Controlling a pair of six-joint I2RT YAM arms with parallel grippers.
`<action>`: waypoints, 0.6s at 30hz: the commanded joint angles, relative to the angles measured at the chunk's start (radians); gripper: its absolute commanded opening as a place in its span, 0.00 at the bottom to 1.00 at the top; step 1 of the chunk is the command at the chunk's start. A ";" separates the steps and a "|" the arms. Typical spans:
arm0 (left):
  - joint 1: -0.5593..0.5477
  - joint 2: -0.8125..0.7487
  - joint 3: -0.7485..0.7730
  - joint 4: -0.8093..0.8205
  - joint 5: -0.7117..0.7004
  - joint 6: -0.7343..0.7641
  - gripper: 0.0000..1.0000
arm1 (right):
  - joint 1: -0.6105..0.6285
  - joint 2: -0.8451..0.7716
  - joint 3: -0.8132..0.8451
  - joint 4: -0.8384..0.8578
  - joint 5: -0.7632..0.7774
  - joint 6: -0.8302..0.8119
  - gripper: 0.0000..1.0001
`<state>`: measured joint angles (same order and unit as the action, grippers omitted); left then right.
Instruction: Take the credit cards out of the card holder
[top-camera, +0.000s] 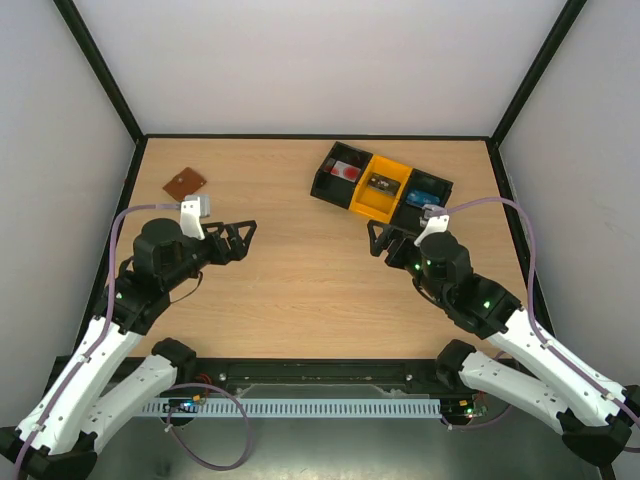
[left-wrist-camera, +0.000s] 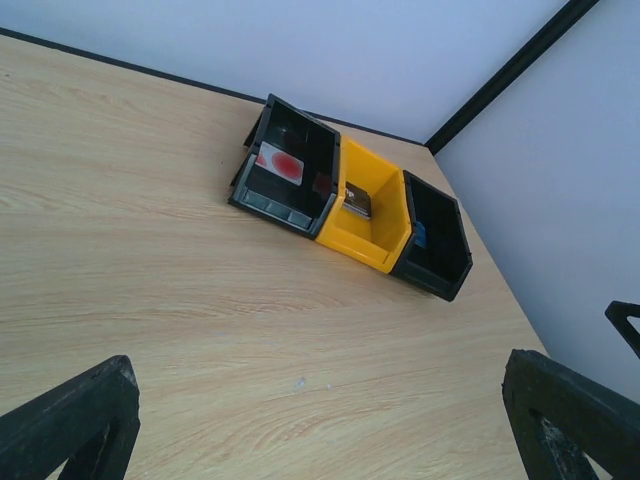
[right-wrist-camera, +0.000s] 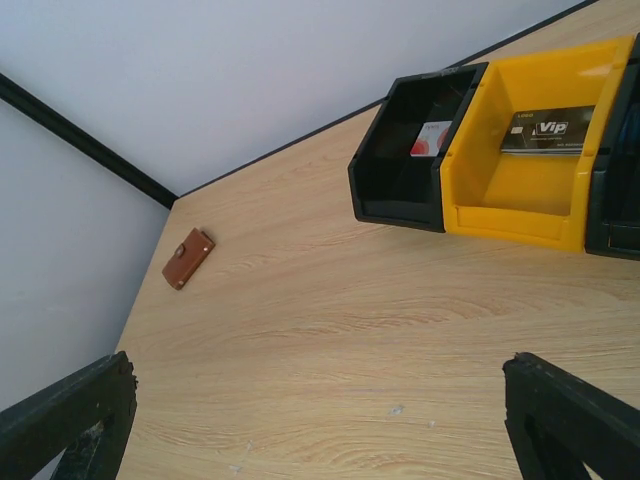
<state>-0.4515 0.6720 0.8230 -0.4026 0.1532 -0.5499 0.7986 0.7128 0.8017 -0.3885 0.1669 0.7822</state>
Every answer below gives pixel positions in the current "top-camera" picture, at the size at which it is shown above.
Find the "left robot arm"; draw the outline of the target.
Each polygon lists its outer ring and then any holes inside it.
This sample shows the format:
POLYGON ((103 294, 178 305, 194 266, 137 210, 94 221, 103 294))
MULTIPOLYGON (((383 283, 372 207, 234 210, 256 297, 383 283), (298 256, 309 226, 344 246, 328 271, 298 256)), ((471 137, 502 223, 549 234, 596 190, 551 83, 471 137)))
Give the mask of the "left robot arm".
POLYGON ((172 338, 156 343, 115 387, 107 385, 169 308, 172 290, 208 265, 242 260, 256 228, 253 220, 217 222, 187 233, 172 219, 147 222, 54 384, 18 425, 2 428, 2 456, 35 479, 85 479, 144 405, 165 391, 197 387, 195 351, 172 338))

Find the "brown leather card holder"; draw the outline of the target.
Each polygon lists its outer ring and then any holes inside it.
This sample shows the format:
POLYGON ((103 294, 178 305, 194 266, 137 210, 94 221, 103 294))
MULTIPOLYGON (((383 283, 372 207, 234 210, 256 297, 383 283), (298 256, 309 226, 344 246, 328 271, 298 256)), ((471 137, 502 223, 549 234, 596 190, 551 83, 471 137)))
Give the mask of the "brown leather card holder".
POLYGON ((182 202, 187 196, 196 194, 206 183, 200 173, 185 167, 163 186, 163 190, 175 201, 182 202))

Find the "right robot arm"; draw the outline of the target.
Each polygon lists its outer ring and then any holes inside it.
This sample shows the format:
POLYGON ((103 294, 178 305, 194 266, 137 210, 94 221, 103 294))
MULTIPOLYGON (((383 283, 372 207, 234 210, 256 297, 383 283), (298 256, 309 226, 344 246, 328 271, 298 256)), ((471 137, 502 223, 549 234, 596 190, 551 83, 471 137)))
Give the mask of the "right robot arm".
POLYGON ((447 217, 431 218, 415 235, 371 220, 370 252, 407 271, 414 287, 457 327, 525 369, 453 340, 436 359, 438 384, 450 392, 465 386, 489 393, 546 424, 582 460, 597 467, 611 464, 627 450, 639 417, 638 386, 606 378, 531 321, 516 296, 474 272, 467 248, 447 223, 447 217))

